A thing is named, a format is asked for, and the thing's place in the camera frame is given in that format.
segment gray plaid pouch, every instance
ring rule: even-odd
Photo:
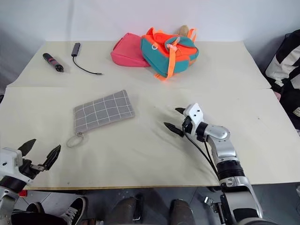
[[[134,117],[135,111],[133,110],[126,90],[122,90],[75,107],[74,115],[75,134],[83,139],[83,132],[112,122]]]

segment table surface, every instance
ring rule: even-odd
[[[198,150],[163,125],[180,126],[183,116],[174,108],[193,102],[207,123],[231,131],[252,184],[300,181],[300,139],[242,42],[196,43],[195,64],[167,82],[155,79],[151,68],[115,65],[109,55],[114,42],[81,43],[78,64],[104,76],[73,65],[74,42],[47,42],[0,104],[0,147],[18,148],[36,138],[28,158],[38,164],[62,145],[57,162],[30,189],[217,185]],[[51,68],[45,52],[66,72]],[[68,148],[73,108],[122,89],[136,116],[89,131],[82,145]]]

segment floor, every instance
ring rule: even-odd
[[[296,192],[299,183],[256,185],[257,198],[263,208],[264,218],[278,224],[300,224],[300,198]],[[206,205],[203,198],[209,196],[219,201],[220,192],[211,192],[206,187],[164,187],[164,188],[136,188],[91,190],[84,193],[88,199],[88,209],[85,218],[103,220],[121,199],[142,193],[144,203],[144,224],[167,225],[169,206],[173,199],[183,199],[190,204],[194,212],[197,225],[220,224],[217,214]],[[59,216],[71,202],[78,197],[76,194],[28,191],[28,196],[20,198],[16,209],[25,210],[29,203],[41,202],[46,213]]]

